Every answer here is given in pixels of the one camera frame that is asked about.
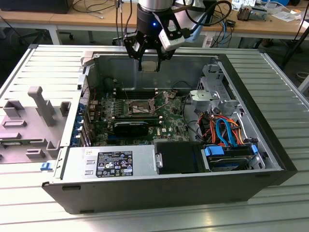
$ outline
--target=table leg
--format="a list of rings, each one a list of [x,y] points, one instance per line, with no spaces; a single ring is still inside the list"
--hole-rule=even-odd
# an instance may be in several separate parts
[[[48,30],[49,30],[50,37],[52,38],[53,45],[61,45],[62,42],[61,42],[57,27],[50,26]]]
[[[6,35],[5,35],[3,30],[4,30],[4,28],[0,28],[0,39],[1,40],[4,40],[6,38]]]
[[[307,90],[308,87],[309,87],[309,75],[306,77],[306,79],[298,87],[299,92],[304,93]]]
[[[94,44],[96,41],[93,40],[93,33],[91,30],[88,31],[89,42]]]
[[[215,31],[207,31],[202,47],[210,47],[213,37],[216,35]]]

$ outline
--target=power supply label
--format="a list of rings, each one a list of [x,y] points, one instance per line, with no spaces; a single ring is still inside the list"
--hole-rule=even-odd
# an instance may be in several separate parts
[[[99,152],[97,177],[133,175],[132,151]]]

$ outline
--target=office chair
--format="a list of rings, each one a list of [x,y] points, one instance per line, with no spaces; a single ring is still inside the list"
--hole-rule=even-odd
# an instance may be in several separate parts
[[[26,34],[26,35],[22,35],[22,36],[19,36],[18,37],[18,41],[21,45],[25,45],[25,41],[24,39],[25,38],[29,38],[29,37],[36,37],[34,40],[33,40],[33,44],[37,44],[41,38],[43,38],[44,40],[47,40],[47,39],[52,39],[50,37],[50,34],[48,32],[48,30],[46,29],[36,29],[37,32],[33,32],[33,33],[29,33],[29,34]],[[74,40],[74,37],[73,35],[70,33],[70,32],[66,32],[66,31],[60,31],[59,34],[65,34],[65,35],[69,35],[69,39],[70,40]]]

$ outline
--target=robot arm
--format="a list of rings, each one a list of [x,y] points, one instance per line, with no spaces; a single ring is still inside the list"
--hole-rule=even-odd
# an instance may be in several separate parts
[[[161,61],[172,58],[175,50],[184,42],[194,42],[202,26],[210,26],[215,6],[231,3],[223,0],[139,0],[137,30],[127,34],[124,45],[131,58],[139,61],[139,71],[144,52],[154,49],[158,54],[157,72]]]

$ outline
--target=wooden table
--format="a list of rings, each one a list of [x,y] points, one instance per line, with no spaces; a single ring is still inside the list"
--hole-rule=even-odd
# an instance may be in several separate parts
[[[102,0],[87,0],[87,5],[101,3]],[[306,7],[307,1],[302,0],[298,7]],[[101,6],[94,6],[92,10],[113,5],[113,1],[108,1]],[[85,10],[83,2],[76,5],[81,11]],[[129,3],[123,4],[124,24],[130,12]],[[136,28],[136,4],[133,5],[133,13],[128,24],[128,31],[134,31]],[[48,29],[53,43],[61,44],[58,36],[58,30],[87,30],[87,31],[116,31],[115,9],[109,8],[103,11],[104,19],[94,17],[93,15],[80,13],[74,9],[70,9],[68,14],[47,14],[47,13],[27,13],[27,12],[2,12],[0,15],[6,19],[13,27],[16,28],[36,28]],[[229,19],[236,21],[233,37],[252,37],[252,38],[271,38],[271,39],[293,39],[299,28],[299,20],[292,22],[284,22],[271,15],[267,16],[266,21],[239,21],[237,20],[237,12],[232,11]],[[0,27],[7,25],[0,20]],[[222,30],[217,24],[211,27],[204,27],[202,34],[212,38]]]

